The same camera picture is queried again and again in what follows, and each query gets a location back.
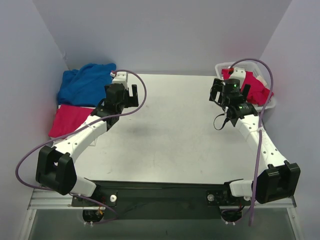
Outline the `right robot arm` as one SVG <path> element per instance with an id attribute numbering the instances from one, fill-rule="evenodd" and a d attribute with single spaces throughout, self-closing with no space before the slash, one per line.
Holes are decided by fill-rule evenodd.
<path id="1" fill-rule="evenodd" d="M 290 163 L 273 144 L 256 108 L 247 102 L 250 85 L 240 88 L 240 80 L 214 79 L 209 100 L 222 108 L 225 123 L 230 122 L 244 137 L 256 154 L 252 180 L 235 180 L 221 192 L 222 200 L 233 204 L 239 199 L 251 198 L 260 204 L 290 198 L 295 194 L 301 169 Z"/>

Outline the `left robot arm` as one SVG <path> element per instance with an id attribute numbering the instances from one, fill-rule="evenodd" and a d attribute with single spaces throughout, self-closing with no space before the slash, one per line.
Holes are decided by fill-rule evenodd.
<path id="1" fill-rule="evenodd" d="M 44 146 L 38 154 L 35 180 L 61 195 L 83 195 L 90 206 L 101 201 L 97 185 L 77 175 L 75 162 L 82 152 L 99 136 L 109 131 L 120 118 L 125 108 L 138 108 L 137 85 L 129 91 L 121 83 L 105 86 L 106 97 L 79 127 L 78 132 L 65 137 L 52 147 Z"/>

